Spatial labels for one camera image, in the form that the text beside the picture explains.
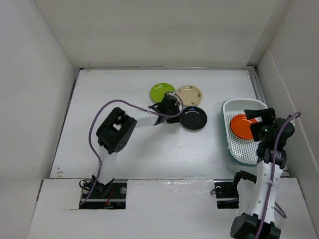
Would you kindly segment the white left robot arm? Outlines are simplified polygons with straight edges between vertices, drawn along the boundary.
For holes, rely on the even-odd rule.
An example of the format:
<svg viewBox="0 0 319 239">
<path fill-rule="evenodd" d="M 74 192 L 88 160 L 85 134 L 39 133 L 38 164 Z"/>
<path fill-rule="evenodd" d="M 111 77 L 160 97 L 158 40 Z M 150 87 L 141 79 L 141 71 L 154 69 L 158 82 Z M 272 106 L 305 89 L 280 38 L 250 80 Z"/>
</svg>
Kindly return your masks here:
<svg viewBox="0 0 319 239">
<path fill-rule="evenodd" d="M 99 150 L 92 144 L 92 132 L 101 112 L 112 103 L 123 103 L 135 109 L 126 112 L 115 107 L 100 124 L 96 131 Z M 176 123 L 180 121 L 184 105 L 182 99 L 174 92 L 166 92 L 161 102 L 149 106 L 147 109 L 132 105 L 123 100 L 112 100 L 98 111 L 89 130 L 89 146 L 99 160 L 97 175 L 92 177 L 90 192 L 99 197 L 107 197 L 112 190 L 114 181 L 114 166 L 118 153 L 127 145 L 134 129 L 144 126 L 156 126 L 161 123 Z"/>
</svg>

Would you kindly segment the black plate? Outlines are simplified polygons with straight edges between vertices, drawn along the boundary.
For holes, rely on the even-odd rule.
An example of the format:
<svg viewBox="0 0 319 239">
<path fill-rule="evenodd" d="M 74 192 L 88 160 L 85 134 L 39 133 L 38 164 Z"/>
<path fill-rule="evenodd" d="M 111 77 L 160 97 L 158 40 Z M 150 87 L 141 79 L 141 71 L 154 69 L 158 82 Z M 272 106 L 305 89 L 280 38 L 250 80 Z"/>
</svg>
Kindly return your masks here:
<svg viewBox="0 0 319 239">
<path fill-rule="evenodd" d="M 188 130 L 201 130 L 207 123 L 207 114 L 199 107 L 186 107 L 182 111 L 180 122 Z"/>
</svg>

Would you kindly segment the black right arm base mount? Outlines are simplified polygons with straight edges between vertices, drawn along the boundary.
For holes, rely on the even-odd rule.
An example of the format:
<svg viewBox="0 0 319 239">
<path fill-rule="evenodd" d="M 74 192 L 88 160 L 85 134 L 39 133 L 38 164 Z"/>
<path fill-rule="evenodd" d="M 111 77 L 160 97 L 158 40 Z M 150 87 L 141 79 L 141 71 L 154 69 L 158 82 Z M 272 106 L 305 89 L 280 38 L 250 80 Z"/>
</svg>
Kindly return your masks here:
<svg viewBox="0 0 319 239">
<path fill-rule="evenodd" d="M 232 181 L 214 181 L 210 194 L 216 198 L 218 209 L 239 208 L 239 194 Z"/>
</svg>

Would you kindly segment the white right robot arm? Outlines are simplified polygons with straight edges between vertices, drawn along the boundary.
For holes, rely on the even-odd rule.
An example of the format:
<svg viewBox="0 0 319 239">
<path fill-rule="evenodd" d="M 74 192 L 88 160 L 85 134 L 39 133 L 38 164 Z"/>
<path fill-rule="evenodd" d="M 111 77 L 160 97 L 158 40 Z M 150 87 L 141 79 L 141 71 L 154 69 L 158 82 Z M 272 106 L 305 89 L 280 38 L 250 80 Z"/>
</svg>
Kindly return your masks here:
<svg viewBox="0 0 319 239">
<path fill-rule="evenodd" d="M 276 190 L 279 178 L 286 167 L 287 154 L 284 146 L 295 132 L 294 120 L 301 116 L 295 112 L 286 119 L 276 117 L 275 110 L 245 110 L 247 119 L 261 118 L 250 125 L 253 140 L 258 142 L 256 154 L 257 175 L 240 171 L 230 184 L 231 192 L 239 196 L 239 203 L 247 207 L 231 226 L 234 239 L 278 239 L 281 230 L 275 226 Z M 254 191 L 244 199 L 250 180 Z"/>
</svg>

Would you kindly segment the orange plate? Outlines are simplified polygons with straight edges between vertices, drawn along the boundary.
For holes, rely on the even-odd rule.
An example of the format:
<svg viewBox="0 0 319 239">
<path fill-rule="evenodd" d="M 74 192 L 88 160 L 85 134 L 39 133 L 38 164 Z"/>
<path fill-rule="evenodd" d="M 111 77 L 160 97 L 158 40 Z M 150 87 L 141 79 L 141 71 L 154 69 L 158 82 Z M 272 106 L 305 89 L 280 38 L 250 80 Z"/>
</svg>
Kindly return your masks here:
<svg viewBox="0 0 319 239">
<path fill-rule="evenodd" d="M 253 135 L 251 133 L 250 126 L 257 122 L 258 121 L 256 119 L 247 119 L 245 114 L 239 114 L 232 118 L 230 128 L 238 138 L 252 140 Z"/>
</svg>

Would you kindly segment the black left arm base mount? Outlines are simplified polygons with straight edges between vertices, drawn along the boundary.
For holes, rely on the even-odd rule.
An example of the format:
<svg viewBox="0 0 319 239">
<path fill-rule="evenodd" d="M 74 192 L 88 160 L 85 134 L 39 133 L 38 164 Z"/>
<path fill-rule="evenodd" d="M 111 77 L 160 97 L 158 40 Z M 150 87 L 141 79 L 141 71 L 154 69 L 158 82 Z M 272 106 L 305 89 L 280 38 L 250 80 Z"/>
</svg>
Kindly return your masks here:
<svg viewBox="0 0 319 239">
<path fill-rule="evenodd" d="M 96 189 L 90 195 L 90 198 L 85 201 L 88 191 L 82 190 L 79 209 L 88 210 L 123 210 L 126 208 L 127 181 L 115 181 L 112 185 L 110 193 L 106 196 L 100 194 Z"/>
</svg>

